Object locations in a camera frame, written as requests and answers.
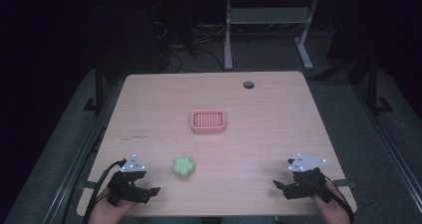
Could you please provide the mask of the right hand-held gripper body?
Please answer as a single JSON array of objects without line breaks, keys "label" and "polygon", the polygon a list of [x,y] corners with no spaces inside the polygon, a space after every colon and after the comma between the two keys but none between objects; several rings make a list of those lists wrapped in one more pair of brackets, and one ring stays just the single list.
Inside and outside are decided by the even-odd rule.
[{"label": "right hand-held gripper body", "polygon": [[288,163],[288,170],[296,184],[294,188],[300,192],[299,198],[318,195],[325,203],[331,200],[325,188],[325,177],[320,171],[322,166],[327,165],[324,158],[298,153],[295,158],[290,158]]}]

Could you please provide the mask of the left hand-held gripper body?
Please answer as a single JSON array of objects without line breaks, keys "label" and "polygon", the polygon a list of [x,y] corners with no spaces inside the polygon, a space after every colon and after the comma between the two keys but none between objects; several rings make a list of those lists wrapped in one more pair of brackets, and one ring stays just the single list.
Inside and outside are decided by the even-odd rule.
[{"label": "left hand-held gripper body", "polygon": [[139,162],[135,154],[126,159],[120,170],[112,176],[107,185],[109,189],[107,202],[116,206],[122,200],[129,201],[131,196],[140,195],[137,192],[139,187],[134,182],[141,179],[145,174],[145,166]]}]

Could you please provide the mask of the green flower-shaped soap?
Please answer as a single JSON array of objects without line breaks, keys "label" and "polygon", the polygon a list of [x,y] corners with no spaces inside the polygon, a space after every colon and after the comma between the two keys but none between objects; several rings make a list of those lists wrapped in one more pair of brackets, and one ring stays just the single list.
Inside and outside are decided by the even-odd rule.
[{"label": "green flower-shaped soap", "polygon": [[173,172],[180,177],[190,176],[195,169],[195,164],[189,156],[180,156],[174,160]]}]

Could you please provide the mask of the pink slotted soap dish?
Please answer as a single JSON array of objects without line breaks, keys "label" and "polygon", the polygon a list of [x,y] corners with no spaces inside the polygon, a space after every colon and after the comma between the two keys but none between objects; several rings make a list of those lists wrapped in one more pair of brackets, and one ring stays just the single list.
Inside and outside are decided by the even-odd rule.
[{"label": "pink slotted soap dish", "polygon": [[222,110],[194,111],[190,123],[194,133],[222,133],[226,129],[225,113]]}]

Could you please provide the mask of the person's left hand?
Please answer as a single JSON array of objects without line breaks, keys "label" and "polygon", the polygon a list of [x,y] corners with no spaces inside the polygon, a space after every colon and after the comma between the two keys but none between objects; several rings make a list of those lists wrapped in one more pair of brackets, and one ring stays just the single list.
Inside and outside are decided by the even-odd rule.
[{"label": "person's left hand", "polygon": [[109,189],[106,187],[96,200],[96,205],[89,217],[88,224],[118,224],[127,212],[136,206],[135,202],[122,201],[116,206],[109,204],[106,197]]}]

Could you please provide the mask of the person's right hand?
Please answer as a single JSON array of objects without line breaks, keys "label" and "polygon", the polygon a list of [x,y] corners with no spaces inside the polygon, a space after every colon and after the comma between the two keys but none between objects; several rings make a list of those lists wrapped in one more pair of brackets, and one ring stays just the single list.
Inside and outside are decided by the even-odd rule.
[{"label": "person's right hand", "polygon": [[334,199],[325,203],[318,195],[311,197],[325,224],[351,224],[346,210]]}]

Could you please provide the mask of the grey tape strip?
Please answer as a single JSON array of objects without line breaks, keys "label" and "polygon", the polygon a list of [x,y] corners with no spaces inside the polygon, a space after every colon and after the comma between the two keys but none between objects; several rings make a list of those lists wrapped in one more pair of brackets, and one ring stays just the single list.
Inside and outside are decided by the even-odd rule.
[{"label": "grey tape strip", "polygon": [[348,186],[349,188],[356,188],[357,184],[354,181],[349,181],[347,179],[337,179],[333,181],[334,185],[337,187]]}]

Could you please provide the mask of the black metal stand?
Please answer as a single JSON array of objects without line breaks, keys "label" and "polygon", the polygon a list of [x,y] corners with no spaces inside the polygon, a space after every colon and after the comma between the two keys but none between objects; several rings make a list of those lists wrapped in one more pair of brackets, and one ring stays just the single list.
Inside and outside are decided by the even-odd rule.
[{"label": "black metal stand", "polygon": [[370,111],[378,115],[380,112],[392,112],[392,107],[386,98],[377,96],[378,63],[375,57],[369,59],[367,74],[366,104]]},{"label": "black metal stand", "polygon": [[98,114],[104,105],[103,71],[100,63],[95,66],[95,96],[87,100],[84,110]]}]

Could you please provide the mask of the metal floor rail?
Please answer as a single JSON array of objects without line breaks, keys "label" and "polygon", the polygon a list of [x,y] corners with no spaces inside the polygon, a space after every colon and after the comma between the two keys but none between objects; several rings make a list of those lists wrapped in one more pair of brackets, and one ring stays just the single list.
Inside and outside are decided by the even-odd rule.
[{"label": "metal floor rail", "polygon": [[386,104],[380,108],[375,106],[372,108],[367,101],[366,93],[360,86],[352,85],[351,89],[356,95],[357,99],[363,106],[363,109],[374,126],[376,132],[381,137],[383,143],[388,150],[393,165],[397,169],[398,175],[402,179],[403,184],[408,190],[412,200],[417,206],[418,210],[422,213],[422,185],[419,183],[414,173],[411,171],[406,159],[400,152],[397,142],[393,139],[392,135],[388,132],[387,127],[381,120],[381,114],[389,112]]},{"label": "metal floor rail", "polygon": [[55,184],[52,200],[42,224],[63,224],[72,203],[74,192],[79,185],[81,174],[91,170],[90,157],[93,147],[106,128],[121,85],[105,86],[105,103],[99,112],[85,111],[88,101],[96,94],[95,84],[83,82],[72,97],[71,102],[43,152],[48,170],[45,181]]}]

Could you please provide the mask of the white metal desk frame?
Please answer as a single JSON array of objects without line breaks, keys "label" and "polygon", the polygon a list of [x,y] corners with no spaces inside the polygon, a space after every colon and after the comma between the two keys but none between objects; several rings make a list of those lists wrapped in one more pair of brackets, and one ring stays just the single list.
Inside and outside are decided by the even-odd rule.
[{"label": "white metal desk frame", "polygon": [[232,0],[226,0],[224,69],[233,69],[231,28],[233,25],[303,24],[302,33],[295,37],[299,55],[306,70],[314,68],[305,42],[316,11],[318,0],[311,0],[308,7],[237,8]]}]

